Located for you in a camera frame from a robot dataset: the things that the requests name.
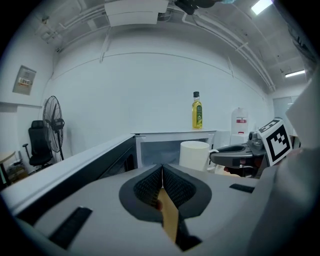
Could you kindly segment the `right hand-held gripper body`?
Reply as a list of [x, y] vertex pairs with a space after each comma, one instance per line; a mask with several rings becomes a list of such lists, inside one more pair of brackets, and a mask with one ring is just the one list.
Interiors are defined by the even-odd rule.
[[252, 156], [241, 158], [240, 168], [234, 173], [247, 178], [260, 178], [266, 168], [279, 164], [293, 150], [285, 122], [280, 117], [273, 118], [257, 131], [251, 131], [246, 145]]

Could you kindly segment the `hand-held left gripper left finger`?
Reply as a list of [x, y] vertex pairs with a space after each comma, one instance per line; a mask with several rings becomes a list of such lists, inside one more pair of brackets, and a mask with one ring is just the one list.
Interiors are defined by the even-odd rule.
[[73, 256], [177, 256], [156, 204], [162, 167], [152, 165], [89, 183], [49, 209], [35, 229]]

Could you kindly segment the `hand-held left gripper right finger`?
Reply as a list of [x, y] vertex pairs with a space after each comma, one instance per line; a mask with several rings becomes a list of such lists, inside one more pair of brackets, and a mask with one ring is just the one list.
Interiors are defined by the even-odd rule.
[[254, 218], [246, 211], [255, 180], [174, 164], [163, 165], [162, 179], [177, 209], [175, 242], [165, 240], [162, 255], [249, 255]]

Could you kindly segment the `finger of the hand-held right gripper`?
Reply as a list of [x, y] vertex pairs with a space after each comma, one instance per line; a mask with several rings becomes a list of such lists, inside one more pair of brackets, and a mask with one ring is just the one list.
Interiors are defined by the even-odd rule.
[[217, 149], [219, 153], [237, 153], [246, 150], [246, 144], [233, 144]]
[[253, 158], [250, 152], [212, 152], [209, 155], [210, 160], [217, 165], [225, 167], [243, 167], [249, 159]]

